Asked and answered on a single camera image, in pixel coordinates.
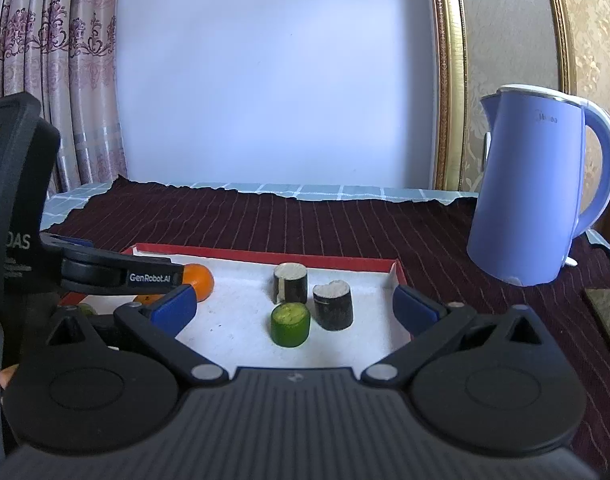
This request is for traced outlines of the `person's hand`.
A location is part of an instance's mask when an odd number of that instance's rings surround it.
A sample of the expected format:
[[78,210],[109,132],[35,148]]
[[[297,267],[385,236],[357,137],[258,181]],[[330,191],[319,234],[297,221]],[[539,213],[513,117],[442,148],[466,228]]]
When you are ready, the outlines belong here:
[[6,388],[8,388],[8,385],[9,385],[12,377],[14,376],[15,372],[17,371],[17,369],[18,369],[18,365],[13,364],[11,366],[4,368],[3,370],[0,370],[0,387],[3,390],[6,390]]

